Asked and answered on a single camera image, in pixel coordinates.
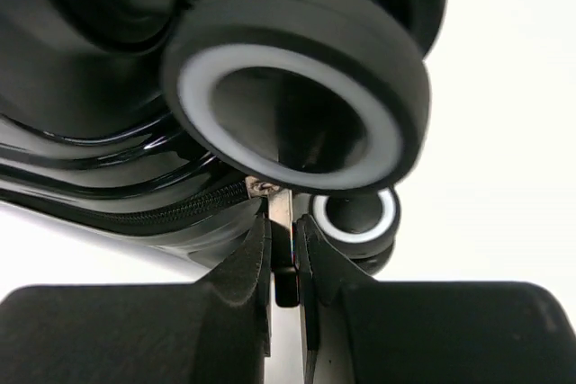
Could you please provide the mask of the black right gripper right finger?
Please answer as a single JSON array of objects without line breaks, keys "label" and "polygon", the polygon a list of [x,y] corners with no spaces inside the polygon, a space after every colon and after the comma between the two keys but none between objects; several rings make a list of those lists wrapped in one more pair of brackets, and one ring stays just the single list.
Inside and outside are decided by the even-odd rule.
[{"label": "black right gripper right finger", "polygon": [[572,383],[575,334],[525,282],[382,282],[295,227],[308,383]]}]

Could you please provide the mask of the silver suitcase zipper pull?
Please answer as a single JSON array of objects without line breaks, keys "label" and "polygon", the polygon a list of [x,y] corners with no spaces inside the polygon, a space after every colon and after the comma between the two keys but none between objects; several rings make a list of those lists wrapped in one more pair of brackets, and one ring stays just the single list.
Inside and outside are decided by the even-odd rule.
[{"label": "silver suitcase zipper pull", "polygon": [[247,176],[245,183],[247,192],[251,197],[267,199],[268,217],[277,225],[291,231],[293,224],[292,191],[253,176]]}]

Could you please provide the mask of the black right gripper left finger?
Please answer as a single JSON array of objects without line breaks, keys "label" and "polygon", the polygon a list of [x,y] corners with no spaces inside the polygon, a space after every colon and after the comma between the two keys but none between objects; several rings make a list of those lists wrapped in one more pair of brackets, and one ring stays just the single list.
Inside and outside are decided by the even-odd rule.
[{"label": "black right gripper left finger", "polygon": [[4,383],[260,383],[271,229],[192,283],[28,286],[1,305]]}]

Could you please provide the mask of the grey suitcase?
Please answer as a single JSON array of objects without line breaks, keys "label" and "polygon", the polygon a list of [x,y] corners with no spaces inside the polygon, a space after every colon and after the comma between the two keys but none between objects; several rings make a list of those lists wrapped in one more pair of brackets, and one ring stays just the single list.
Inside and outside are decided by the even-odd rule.
[{"label": "grey suitcase", "polygon": [[365,272],[428,127],[446,0],[1,0],[1,199],[212,267],[292,191]]}]

